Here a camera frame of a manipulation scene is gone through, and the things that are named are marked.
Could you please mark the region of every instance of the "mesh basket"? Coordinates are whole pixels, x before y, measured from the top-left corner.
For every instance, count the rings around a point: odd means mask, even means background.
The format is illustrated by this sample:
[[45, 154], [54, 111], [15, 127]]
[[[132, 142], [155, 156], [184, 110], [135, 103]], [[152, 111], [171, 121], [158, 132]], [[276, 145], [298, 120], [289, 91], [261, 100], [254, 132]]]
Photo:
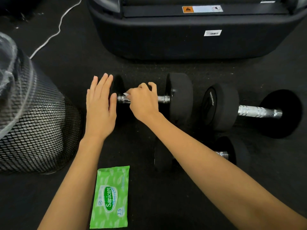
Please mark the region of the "mesh basket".
[[75, 155], [81, 113], [0, 33], [0, 172], [50, 173]]

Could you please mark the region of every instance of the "green wet wipes pack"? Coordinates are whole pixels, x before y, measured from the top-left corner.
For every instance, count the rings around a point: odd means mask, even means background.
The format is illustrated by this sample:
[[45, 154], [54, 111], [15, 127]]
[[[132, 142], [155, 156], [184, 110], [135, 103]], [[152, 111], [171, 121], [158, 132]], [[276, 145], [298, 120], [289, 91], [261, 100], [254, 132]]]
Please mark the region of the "green wet wipes pack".
[[129, 168], [122, 166], [98, 170], [90, 229], [128, 226]]

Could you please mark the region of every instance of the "black dumbbell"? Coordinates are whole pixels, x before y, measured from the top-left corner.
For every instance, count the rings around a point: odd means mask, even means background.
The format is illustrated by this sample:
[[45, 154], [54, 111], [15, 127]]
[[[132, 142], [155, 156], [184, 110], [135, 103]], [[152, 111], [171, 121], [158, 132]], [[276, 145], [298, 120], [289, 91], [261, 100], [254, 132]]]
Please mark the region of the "black dumbbell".
[[[130, 100], [123, 94], [126, 92], [121, 76], [115, 76], [110, 89], [117, 93], [118, 104], [129, 104]], [[193, 107], [193, 86], [189, 77], [184, 73], [170, 73], [166, 78], [165, 95], [158, 96], [158, 102], [167, 104], [166, 115], [176, 126], [186, 124]]]
[[205, 93], [202, 120], [214, 131], [228, 131], [237, 116], [258, 119], [257, 126], [266, 136], [280, 139], [291, 135], [302, 120], [303, 106], [290, 90], [270, 93], [259, 107], [239, 105], [238, 91], [227, 84], [215, 84]]
[[[217, 139], [212, 150], [226, 160], [238, 166], [248, 173], [251, 157], [243, 141], [235, 137], [223, 136]], [[154, 165], [158, 172], [171, 170], [174, 157], [167, 147], [159, 140], [156, 140]]]

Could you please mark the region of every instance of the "gym floor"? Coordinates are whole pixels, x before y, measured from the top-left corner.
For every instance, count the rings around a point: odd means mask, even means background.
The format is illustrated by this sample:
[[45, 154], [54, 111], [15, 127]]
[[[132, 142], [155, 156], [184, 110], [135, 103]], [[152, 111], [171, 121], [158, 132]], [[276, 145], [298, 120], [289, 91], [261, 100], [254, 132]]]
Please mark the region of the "gym floor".
[[[43, 0], [28, 21], [0, 17], [0, 31], [31, 55], [57, 31], [61, 15], [78, 1]], [[209, 144], [219, 135], [201, 127], [200, 106], [206, 89], [216, 82], [237, 87], [241, 104], [258, 105], [277, 89], [293, 90], [301, 95], [302, 102], [307, 100], [306, 39], [307, 19], [275, 51], [262, 58], [131, 61], [116, 57], [103, 47], [82, 0], [64, 18], [60, 35], [41, 49], [33, 61], [83, 109], [86, 89], [94, 75], [121, 74], [127, 89], [153, 81], [163, 94], [169, 72], [186, 73], [194, 86], [193, 114], [186, 130]], [[271, 139], [262, 136], [244, 117], [238, 118], [227, 135], [236, 135], [246, 143], [252, 159], [251, 177], [307, 217], [306, 136]], [[102, 149], [99, 168], [130, 165], [128, 229], [234, 229], [179, 165], [170, 173], [155, 172], [154, 139], [147, 127], [132, 119], [117, 126]], [[68, 169], [69, 165], [51, 175], [1, 174], [1, 229], [36, 229]]]

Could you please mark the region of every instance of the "treadmill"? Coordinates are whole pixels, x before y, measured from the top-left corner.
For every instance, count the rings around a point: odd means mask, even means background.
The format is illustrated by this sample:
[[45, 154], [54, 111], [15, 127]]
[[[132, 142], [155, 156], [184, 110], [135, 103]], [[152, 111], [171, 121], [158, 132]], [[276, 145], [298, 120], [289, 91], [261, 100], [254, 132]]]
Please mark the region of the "treadmill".
[[254, 58], [307, 15], [307, 0], [87, 0], [99, 37], [128, 59]]

